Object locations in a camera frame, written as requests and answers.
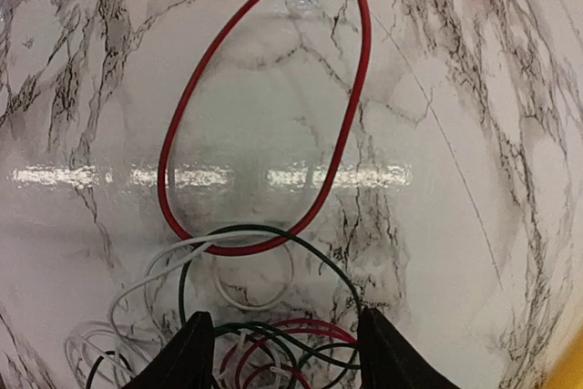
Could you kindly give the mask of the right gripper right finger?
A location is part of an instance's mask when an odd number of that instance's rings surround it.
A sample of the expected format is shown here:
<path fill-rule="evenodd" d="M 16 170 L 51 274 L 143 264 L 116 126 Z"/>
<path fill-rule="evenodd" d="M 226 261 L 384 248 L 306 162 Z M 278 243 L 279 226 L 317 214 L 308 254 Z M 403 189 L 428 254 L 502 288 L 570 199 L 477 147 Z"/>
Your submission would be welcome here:
<path fill-rule="evenodd" d="M 357 350 L 362 388 L 458 389 L 376 308 L 363 307 L 360 311 Z"/>

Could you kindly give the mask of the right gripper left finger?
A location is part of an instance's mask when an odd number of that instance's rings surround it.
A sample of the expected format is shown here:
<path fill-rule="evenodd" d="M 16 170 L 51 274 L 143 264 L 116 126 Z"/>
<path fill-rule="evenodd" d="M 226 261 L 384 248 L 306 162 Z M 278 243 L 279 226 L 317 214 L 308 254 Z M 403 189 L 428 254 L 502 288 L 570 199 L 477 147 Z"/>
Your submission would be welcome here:
<path fill-rule="evenodd" d="M 193 313 L 127 389 L 211 388 L 214 326 L 209 312 Z"/>

